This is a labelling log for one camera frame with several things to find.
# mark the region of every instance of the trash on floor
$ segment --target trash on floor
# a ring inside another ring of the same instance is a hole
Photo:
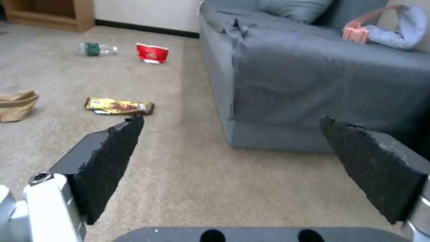
[[[89,97],[86,99],[85,108],[93,110],[101,115],[151,115],[155,105],[152,102],[118,101],[109,98]]]
[[[105,44],[85,42],[79,44],[79,52],[86,56],[116,55],[118,48]]]
[[[28,116],[39,95],[34,91],[0,94],[0,122],[21,121]]]
[[[161,64],[165,63],[167,60],[167,55],[169,54],[169,49],[160,47],[160,46],[152,46],[137,43],[136,44],[137,52],[139,58],[148,64]]]

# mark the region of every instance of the plastic water bottle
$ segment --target plastic water bottle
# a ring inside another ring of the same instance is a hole
[[[118,48],[99,43],[85,42],[79,44],[79,52],[86,56],[116,55]]]

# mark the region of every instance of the gray couch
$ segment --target gray couch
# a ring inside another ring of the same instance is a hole
[[[408,144],[430,110],[430,55],[341,38],[386,1],[337,0],[305,25],[260,12],[259,0],[207,0],[200,39],[227,142],[332,152],[319,127],[330,115]]]

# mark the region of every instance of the gray blanket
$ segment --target gray blanket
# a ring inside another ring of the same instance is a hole
[[[427,53],[353,43],[331,29],[205,5],[208,23],[234,39],[233,120],[316,129],[330,115],[390,132],[412,129],[430,110]]]

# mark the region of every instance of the candy bar wrapper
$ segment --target candy bar wrapper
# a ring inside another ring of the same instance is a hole
[[[149,64],[165,63],[169,54],[169,49],[160,46],[137,43],[136,48],[139,58]]]
[[[151,115],[155,105],[152,102],[118,101],[109,98],[89,97],[86,99],[85,108],[93,110],[96,114],[105,115]]]

